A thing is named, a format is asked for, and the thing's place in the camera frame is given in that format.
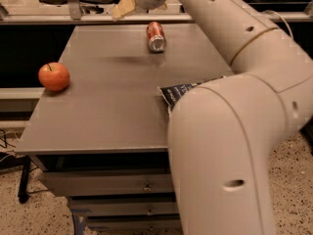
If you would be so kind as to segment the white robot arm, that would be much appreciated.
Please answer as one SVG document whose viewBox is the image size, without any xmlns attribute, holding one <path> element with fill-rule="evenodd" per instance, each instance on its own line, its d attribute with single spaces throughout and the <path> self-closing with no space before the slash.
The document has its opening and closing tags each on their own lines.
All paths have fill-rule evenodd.
<svg viewBox="0 0 313 235">
<path fill-rule="evenodd" d="M 187 92 L 169 118 L 183 234 L 276 235 L 268 157 L 312 117 L 313 61 L 243 0 L 179 1 L 233 71 Z"/>
</svg>

